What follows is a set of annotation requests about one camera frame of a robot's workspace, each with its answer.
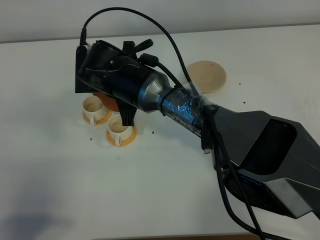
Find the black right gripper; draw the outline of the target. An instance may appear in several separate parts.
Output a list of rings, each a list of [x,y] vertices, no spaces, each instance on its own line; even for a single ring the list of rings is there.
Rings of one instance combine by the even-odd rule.
[[[75,93],[104,93],[116,99],[123,126],[133,126],[138,96],[152,70],[103,40],[76,48]]]

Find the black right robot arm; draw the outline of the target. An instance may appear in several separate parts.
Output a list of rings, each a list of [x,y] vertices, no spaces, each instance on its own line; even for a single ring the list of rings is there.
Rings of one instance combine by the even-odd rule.
[[[264,111],[234,112],[209,102],[181,84],[171,86],[168,70],[156,71],[158,59],[137,52],[152,45],[125,42],[123,48],[103,40],[76,49],[75,91],[100,92],[116,99],[122,124],[133,126],[137,110],[161,112],[201,138],[221,140],[223,184],[237,199],[297,219],[320,213],[320,147],[307,130],[292,120]]]

